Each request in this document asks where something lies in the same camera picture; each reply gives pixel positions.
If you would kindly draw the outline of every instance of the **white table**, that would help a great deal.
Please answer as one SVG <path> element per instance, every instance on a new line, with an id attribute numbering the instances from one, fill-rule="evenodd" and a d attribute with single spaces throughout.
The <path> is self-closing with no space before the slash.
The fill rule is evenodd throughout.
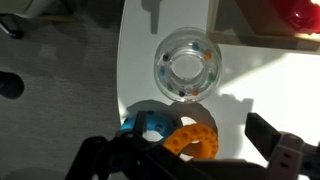
<path id="1" fill-rule="evenodd" d="M 180 27 L 206 29 L 209 0 L 162 0 L 158 33 L 152 34 L 145 0 L 126 1 L 118 50 L 118 103 L 126 109 L 143 100 L 172 103 L 153 78 L 160 41 Z M 200 104 L 215 118 L 217 158 L 267 163 L 244 135 L 248 112 L 257 112 L 276 129 L 317 145 L 320 140 L 320 57 L 305 52 L 219 45 L 223 73 L 220 87 Z"/>

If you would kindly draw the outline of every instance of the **red object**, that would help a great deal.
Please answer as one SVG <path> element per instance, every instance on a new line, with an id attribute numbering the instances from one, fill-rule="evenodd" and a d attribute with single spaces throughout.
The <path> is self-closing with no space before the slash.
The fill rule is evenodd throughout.
<path id="1" fill-rule="evenodd" d="M 270 0 L 279 17 L 297 33 L 320 33 L 320 6 L 310 0 Z"/>

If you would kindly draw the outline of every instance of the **blue toy piece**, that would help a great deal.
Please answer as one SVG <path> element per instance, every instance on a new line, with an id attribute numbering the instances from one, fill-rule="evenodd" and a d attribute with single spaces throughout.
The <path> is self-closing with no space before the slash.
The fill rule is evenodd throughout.
<path id="1" fill-rule="evenodd" d="M 133 129 L 136 118 L 137 114 L 127 118 L 120 130 Z M 174 121 L 161 113 L 148 111 L 146 118 L 147 130 L 158 132 L 163 137 L 162 140 L 167 139 L 167 137 L 169 137 L 177 129 L 177 125 L 174 123 Z"/>

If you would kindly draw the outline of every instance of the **gray carpet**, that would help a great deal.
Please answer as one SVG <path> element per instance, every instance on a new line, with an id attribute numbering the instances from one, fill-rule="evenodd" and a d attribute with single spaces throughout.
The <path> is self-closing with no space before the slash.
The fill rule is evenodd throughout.
<path id="1" fill-rule="evenodd" d="M 90 0 L 74 23 L 17 18 L 20 41 L 0 31 L 0 71 L 25 82 L 19 99 L 0 96 L 0 178 L 63 179 L 85 138 L 114 136 L 122 8 Z"/>

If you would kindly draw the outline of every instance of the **orange plastic toy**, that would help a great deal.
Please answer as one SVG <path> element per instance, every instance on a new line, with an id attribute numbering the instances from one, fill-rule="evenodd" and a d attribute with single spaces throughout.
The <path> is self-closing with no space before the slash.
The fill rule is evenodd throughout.
<path id="1" fill-rule="evenodd" d="M 178 155 L 183 148 L 199 141 L 200 148 L 191 150 L 194 158 L 215 158 L 218 152 L 218 137 L 212 128 L 203 124 L 191 124 L 174 131 L 164 146 Z"/>

